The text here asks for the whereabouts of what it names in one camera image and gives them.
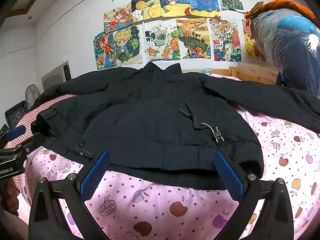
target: metal screw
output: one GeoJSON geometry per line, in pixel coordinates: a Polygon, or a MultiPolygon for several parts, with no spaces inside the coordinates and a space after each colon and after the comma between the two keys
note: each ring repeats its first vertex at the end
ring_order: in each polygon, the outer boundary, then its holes
{"type": "Polygon", "coordinates": [[[41,178],[39,179],[39,182],[40,182],[40,183],[44,183],[45,180],[46,180],[46,177],[41,177],[41,178]]]}
{"type": "Polygon", "coordinates": [[[249,178],[249,180],[256,180],[257,177],[254,174],[249,174],[248,178],[249,178]]]}
{"type": "Polygon", "coordinates": [[[70,173],[70,174],[68,175],[68,179],[70,179],[70,180],[75,179],[75,177],[76,177],[76,174],[75,174],[75,173],[70,173]]]}
{"type": "Polygon", "coordinates": [[[284,184],[284,180],[281,179],[281,178],[277,179],[277,181],[278,181],[278,183],[280,183],[280,184],[284,184]]]}

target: black jacket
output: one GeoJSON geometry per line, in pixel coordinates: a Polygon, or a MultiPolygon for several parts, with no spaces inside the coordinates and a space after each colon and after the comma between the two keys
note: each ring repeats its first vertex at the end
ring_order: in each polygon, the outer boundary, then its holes
{"type": "Polygon", "coordinates": [[[262,177],[260,143],[236,104],[320,132],[320,101],[305,91],[182,74],[180,64],[90,72],[46,90],[34,107],[67,93],[78,96],[42,111],[32,125],[46,148],[83,164],[106,149],[111,170],[166,185],[224,188],[214,168],[217,145],[202,122],[221,131],[221,151],[262,177]]]}

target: jacket sleeve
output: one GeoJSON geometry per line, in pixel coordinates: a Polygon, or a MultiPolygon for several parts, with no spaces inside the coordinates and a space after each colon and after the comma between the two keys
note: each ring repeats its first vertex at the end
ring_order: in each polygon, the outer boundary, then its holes
{"type": "Polygon", "coordinates": [[[104,90],[111,82],[119,82],[134,75],[138,69],[128,67],[92,71],[70,81],[59,83],[44,91],[35,101],[31,110],[43,103],[65,94],[83,95],[104,90]]]}
{"type": "Polygon", "coordinates": [[[320,133],[320,100],[307,91],[207,76],[203,86],[229,104],[299,124],[320,133]]]}

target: jacket collar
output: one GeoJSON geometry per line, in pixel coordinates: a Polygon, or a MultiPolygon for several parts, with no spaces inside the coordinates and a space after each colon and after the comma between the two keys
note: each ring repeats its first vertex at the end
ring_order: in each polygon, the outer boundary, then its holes
{"type": "Polygon", "coordinates": [[[158,71],[158,72],[164,72],[165,74],[181,74],[182,73],[180,63],[173,64],[167,67],[165,70],[162,70],[153,62],[148,62],[140,71],[151,72],[151,73],[154,71],[158,71]]]}

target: metal clip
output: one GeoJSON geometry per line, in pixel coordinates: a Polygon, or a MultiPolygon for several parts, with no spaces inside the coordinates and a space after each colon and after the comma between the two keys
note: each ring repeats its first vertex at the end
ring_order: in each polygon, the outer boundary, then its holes
{"type": "Polygon", "coordinates": [[[219,140],[222,140],[223,142],[224,142],[224,138],[221,136],[221,132],[218,130],[218,127],[216,126],[216,132],[212,129],[212,127],[210,126],[210,125],[208,125],[207,123],[204,123],[204,122],[202,122],[201,124],[204,124],[204,125],[206,125],[206,126],[208,126],[210,129],[211,129],[211,131],[212,131],[212,134],[213,134],[213,136],[214,136],[214,138],[216,139],[216,143],[218,144],[218,141],[219,140]]]}

